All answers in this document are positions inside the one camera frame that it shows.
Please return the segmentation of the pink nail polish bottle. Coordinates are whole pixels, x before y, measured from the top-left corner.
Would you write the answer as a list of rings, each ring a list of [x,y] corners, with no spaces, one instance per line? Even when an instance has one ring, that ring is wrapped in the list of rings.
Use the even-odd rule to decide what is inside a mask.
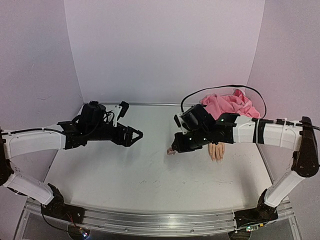
[[[168,156],[174,156],[175,154],[177,154],[178,152],[176,150],[174,150],[172,147],[169,147],[167,150],[166,150],[166,153]]]

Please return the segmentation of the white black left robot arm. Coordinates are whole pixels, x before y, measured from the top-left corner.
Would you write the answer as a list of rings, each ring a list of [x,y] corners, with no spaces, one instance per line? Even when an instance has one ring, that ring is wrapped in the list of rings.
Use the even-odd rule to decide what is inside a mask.
[[[130,105],[122,101],[105,106],[85,103],[72,120],[44,127],[0,131],[0,185],[16,195],[40,203],[42,215],[79,224],[82,207],[65,202],[57,186],[45,177],[58,151],[85,147],[94,141],[110,141],[130,147],[143,132],[119,122]]]

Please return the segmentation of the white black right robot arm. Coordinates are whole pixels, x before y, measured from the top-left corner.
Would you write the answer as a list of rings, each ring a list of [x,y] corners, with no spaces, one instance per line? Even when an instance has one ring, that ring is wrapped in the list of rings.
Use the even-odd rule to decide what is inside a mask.
[[[217,143],[255,144],[262,149],[291,153],[283,175],[262,192],[257,205],[234,213],[238,229],[277,220],[280,203],[303,180],[319,172],[316,127],[309,117],[289,121],[223,113],[215,119],[201,104],[196,104],[173,119],[180,129],[171,145],[177,153],[194,152],[207,144]]]

